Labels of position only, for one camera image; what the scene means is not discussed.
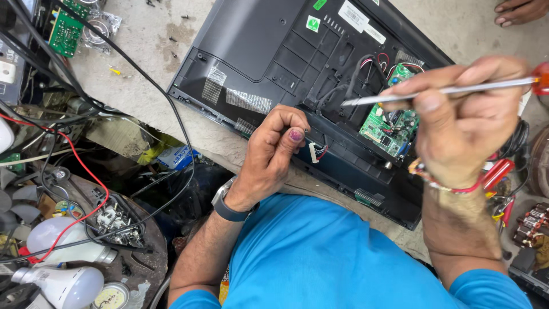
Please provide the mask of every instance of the forearm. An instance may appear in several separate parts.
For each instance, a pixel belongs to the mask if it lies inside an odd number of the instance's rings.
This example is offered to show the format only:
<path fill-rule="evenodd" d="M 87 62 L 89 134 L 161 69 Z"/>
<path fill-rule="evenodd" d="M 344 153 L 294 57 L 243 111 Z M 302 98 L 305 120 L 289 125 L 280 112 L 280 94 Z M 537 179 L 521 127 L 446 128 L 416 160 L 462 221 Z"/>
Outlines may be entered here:
<path fill-rule="evenodd" d="M 422 219 L 431 261 L 447 288 L 470 269 L 505 272 L 499 235 L 482 189 L 453 194 L 426 185 Z"/>
<path fill-rule="evenodd" d="M 177 260 L 170 284 L 169 303 L 188 290 L 219 294 L 219 284 L 244 222 L 230 222 L 212 212 Z"/>

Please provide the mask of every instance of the circuit board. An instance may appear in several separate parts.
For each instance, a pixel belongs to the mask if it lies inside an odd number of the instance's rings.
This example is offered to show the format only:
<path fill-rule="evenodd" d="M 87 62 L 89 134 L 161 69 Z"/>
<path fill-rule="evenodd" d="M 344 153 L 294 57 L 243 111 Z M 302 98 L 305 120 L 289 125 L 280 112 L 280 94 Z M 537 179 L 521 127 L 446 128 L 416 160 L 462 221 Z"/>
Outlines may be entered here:
<path fill-rule="evenodd" d="M 89 8 L 73 2 L 72 0 L 62 0 L 63 3 L 75 11 L 80 17 L 86 19 L 89 14 Z M 78 46 L 78 39 L 82 34 L 84 26 L 73 19 L 69 13 L 59 9 L 52 33 L 49 37 L 49 45 L 53 50 L 68 58 L 72 58 Z"/>
<path fill-rule="evenodd" d="M 398 64 L 388 80 L 389 86 L 412 77 L 402 64 Z M 384 113 L 374 104 L 359 133 L 393 157 L 404 157 L 410 149 L 410 138 L 417 129 L 419 116 L 413 110 Z"/>
<path fill-rule="evenodd" d="M 7 157 L 3 160 L 0 160 L 0 163 L 13 162 L 13 161 L 19 161 L 19 160 L 21 160 L 21 154 L 12 153 L 12 154 L 9 155 L 9 157 Z M 6 166 L 6 168 L 8 170 L 10 170 L 11 172 L 14 172 L 16 174 L 20 174 L 20 173 L 23 173 L 25 171 L 25 164 L 24 163 L 19 163 L 19 164 L 8 165 L 8 166 Z"/>

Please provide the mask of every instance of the hand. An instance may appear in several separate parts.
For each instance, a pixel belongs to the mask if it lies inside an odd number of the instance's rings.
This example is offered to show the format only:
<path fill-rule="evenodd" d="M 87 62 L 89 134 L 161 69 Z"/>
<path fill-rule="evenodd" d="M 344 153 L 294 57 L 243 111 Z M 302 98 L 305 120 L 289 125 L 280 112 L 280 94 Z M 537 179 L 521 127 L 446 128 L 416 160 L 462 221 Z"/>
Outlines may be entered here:
<path fill-rule="evenodd" d="M 507 0 L 496 7 L 496 25 L 509 27 L 540 19 L 549 12 L 549 0 Z"/>
<path fill-rule="evenodd" d="M 281 134 L 285 127 L 289 129 Z M 224 201 L 235 211 L 248 211 L 277 192 L 288 175 L 290 158 L 305 146 L 305 113 L 284 105 L 275 107 L 248 141 L 242 169 Z"/>
<path fill-rule="evenodd" d="M 413 78 L 382 95 L 421 93 L 413 100 L 420 116 L 416 151 L 443 186 L 466 189 L 479 178 L 485 160 L 510 137 L 517 125 L 522 87 L 456 93 L 448 97 L 436 89 L 526 76 L 526 65 L 513 57 L 482 57 L 469 67 L 453 65 Z M 383 109 L 403 109 L 403 102 Z"/>

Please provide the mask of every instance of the green sticker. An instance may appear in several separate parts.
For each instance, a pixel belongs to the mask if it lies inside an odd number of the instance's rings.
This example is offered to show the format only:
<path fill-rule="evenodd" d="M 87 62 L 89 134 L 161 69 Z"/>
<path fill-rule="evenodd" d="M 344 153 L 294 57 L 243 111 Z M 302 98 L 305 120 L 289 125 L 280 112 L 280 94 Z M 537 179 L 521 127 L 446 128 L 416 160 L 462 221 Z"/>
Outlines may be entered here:
<path fill-rule="evenodd" d="M 320 18 L 309 15 L 309 18 L 307 19 L 307 28 L 314 32 L 318 32 L 318 27 L 320 27 Z"/>
<path fill-rule="evenodd" d="M 320 8 L 322 8 L 322 6 L 326 3 L 326 1 L 328 0 L 318 0 L 315 5 L 313 5 L 312 7 L 315 8 L 315 10 L 320 10 Z"/>

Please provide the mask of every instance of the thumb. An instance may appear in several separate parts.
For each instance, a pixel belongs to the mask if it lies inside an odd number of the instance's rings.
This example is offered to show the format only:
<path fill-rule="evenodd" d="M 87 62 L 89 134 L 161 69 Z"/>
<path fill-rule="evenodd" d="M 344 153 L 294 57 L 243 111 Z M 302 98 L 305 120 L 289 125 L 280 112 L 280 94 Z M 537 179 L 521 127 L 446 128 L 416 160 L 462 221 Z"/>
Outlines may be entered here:
<path fill-rule="evenodd" d="M 285 172 L 290 165 L 290 158 L 299 143 L 305 138 L 305 132 L 298 126 L 293 126 L 281 136 L 274 150 L 274 155 L 269 163 L 270 168 L 280 169 Z"/>
<path fill-rule="evenodd" d="M 437 90 L 426 90 L 413 100 L 413 105 L 420 116 L 419 125 L 432 144 L 456 136 L 456 112 L 446 95 Z"/>

